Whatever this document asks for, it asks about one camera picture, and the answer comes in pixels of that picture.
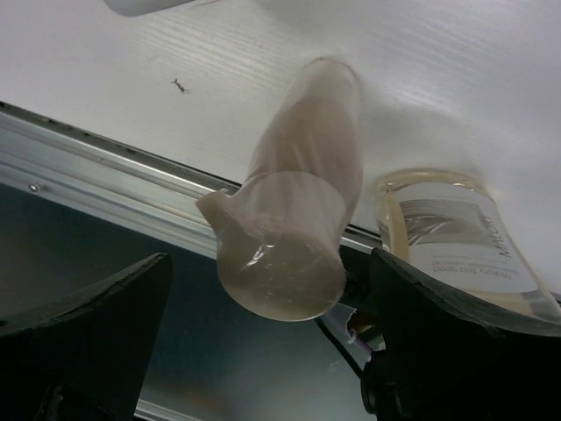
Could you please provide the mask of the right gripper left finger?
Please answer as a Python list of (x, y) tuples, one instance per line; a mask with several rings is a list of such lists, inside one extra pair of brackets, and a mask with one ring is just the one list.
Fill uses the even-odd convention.
[(153, 254), (1, 318), (3, 420), (132, 420), (172, 283)]

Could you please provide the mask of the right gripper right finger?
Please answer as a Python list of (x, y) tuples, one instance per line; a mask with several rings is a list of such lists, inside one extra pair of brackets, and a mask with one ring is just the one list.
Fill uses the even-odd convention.
[(361, 378), (379, 420), (557, 420), (560, 327), (442, 283), (376, 249), (369, 265), (385, 347)]

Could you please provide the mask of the yellow clear liquid bottle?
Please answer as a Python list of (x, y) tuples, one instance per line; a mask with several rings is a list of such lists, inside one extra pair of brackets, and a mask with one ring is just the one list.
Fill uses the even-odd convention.
[(559, 322), (559, 304), (520, 254), (494, 200), (471, 176), (398, 171), (379, 180), (376, 206), (382, 244), (391, 254), (489, 303)]

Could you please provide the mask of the beige flip-cap bottle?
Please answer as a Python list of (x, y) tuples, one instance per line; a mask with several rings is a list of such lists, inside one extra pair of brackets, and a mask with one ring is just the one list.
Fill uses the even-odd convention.
[(217, 274), (250, 312), (300, 322), (341, 298), (340, 240), (363, 184), (362, 91), (334, 58), (304, 66), (256, 145), (241, 188), (197, 209), (217, 237)]

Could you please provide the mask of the white bottle black cap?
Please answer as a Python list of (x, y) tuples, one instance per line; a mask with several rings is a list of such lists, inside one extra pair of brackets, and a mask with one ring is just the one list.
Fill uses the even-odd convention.
[(137, 17), (180, 5), (198, 5), (202, 1), (197, 0), (104, 0), (112, 11), (124, 17)]

